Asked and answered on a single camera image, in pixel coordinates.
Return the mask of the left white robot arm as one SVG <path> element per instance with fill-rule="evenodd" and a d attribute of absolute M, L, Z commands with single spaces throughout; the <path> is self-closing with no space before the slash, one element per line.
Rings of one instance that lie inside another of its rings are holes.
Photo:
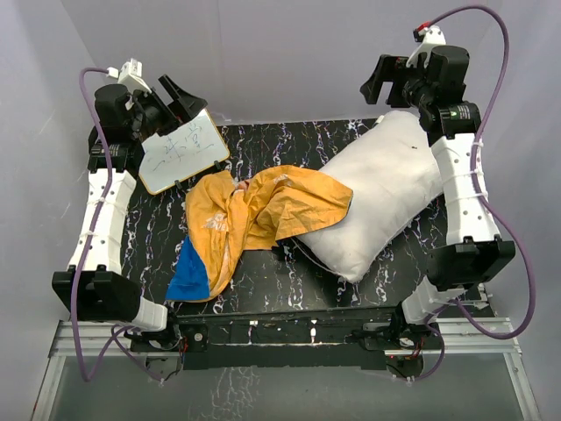
<path fill-rule="evenodd" d="M 129 325 L 170 350 L 181 328 L 168 320 L 168 309 L 144 298 L 138 283 L 122 274 L 121 240 L 128 205 L 146 162 L 142 143 L 153 135 L 172 135 L 207 103 L 189 94 L 169 76 L 159 79 L 170 95 L 164 103 L 155 92 L 122 83 L 102 86 L 87 104 L 94 126 L 89 134 L 88 202 L 77 246 L 67 269 L 53 274 L 52 288 L 72 321 Z"/>

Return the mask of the white pillow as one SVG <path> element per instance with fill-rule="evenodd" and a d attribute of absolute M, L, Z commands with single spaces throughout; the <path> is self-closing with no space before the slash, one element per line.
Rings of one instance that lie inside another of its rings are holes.
<path fill-rule="evenodd" d="M 443 183 L 418 118 L 390 111 L 322 172 L 353 192 L 344 219 L 299 236 L 331 273 L 360 282 L 378 254 L 430 202 Z"/>

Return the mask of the orange and blue pillowcase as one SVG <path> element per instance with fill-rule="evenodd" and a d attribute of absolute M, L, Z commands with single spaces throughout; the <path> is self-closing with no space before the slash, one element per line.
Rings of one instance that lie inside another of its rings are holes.
<path fill-rule="evenodd" d="M 267 168 L 237 182 L 224 170 L 205 175 L 186 195 L 187 237 L 168 302 L 202 303 L 231 282 L 245 251 L 341 222 L 353 191 L 331 176 L 291 165 Z"/>

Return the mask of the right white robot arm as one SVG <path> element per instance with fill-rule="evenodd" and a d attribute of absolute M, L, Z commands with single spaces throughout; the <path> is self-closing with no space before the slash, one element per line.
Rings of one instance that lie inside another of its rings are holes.
<path fill-rule="evenodd" d="M 412 65 L 404 56 L 382 54 L 360 92 L 369 104 L 378 101 L 389 82 L 387 104 L 414 107 L 437 162 L 447 212 L 446 244 L 432 250 L 425 276 L 414 292 L 395 308 L 390 322 L 392 341 L 412 347 L 439 307 L 472 286 L 488 282 L 514 257 L 515 244 L 501 238 L 485 197 L 475 135 L 481 119 L 475 103 L 464 100 L 469 53 L 458 46 L 436 46 Z"/>

